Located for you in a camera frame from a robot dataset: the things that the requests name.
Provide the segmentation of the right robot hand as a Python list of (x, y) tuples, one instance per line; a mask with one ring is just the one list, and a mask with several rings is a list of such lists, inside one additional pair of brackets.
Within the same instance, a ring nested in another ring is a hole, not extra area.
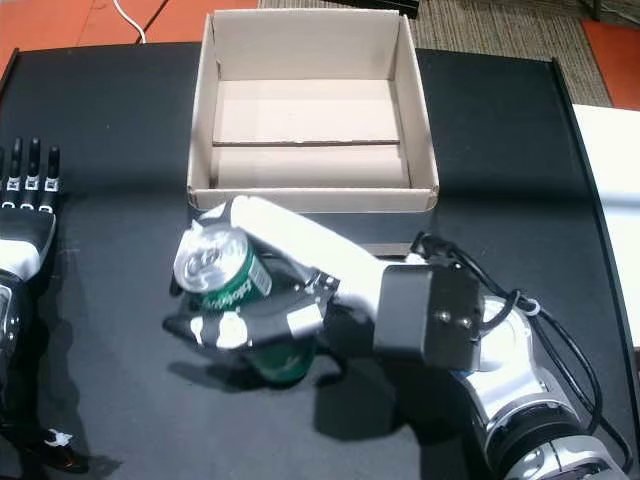
[(386, 263), (304, 216), (265, 199), (238, 196), (200, 215), (181, 240), (194, 242), (208, 227), (229, 226), (311, 271), (302, 287), (272, 294), (220, 314), (176, 314), (163, 321), (168, 333), (202, 348), (257, 349), (298, 341), (324, 327), (330, 304), (378, 316)]

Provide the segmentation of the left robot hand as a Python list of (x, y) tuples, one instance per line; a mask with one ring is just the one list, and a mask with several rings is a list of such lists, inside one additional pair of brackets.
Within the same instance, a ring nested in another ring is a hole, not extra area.
[(28, 282), (46, 262), (53, 242), (61, 192), (60, 148), (41, 164), (41, 139), (17, 137), (1, 153), (1, 272)]

